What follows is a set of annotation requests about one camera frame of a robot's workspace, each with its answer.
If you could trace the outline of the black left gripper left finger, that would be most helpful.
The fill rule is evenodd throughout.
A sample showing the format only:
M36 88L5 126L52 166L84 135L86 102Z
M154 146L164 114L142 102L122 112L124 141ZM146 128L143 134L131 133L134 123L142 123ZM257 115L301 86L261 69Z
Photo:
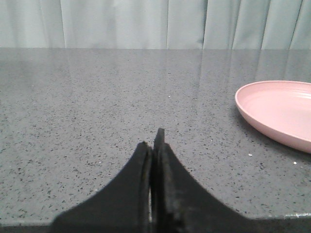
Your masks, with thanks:
M117 176L97 194L58 215L51 233L147 233L152 149L138 143Z

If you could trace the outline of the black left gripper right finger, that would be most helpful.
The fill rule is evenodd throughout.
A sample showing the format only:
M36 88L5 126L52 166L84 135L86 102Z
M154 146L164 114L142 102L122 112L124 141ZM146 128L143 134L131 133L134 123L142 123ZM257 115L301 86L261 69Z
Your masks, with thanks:
M204 189L183 167L159 128L151 170L154 230L158 233L309 233L310 215L249 218Z

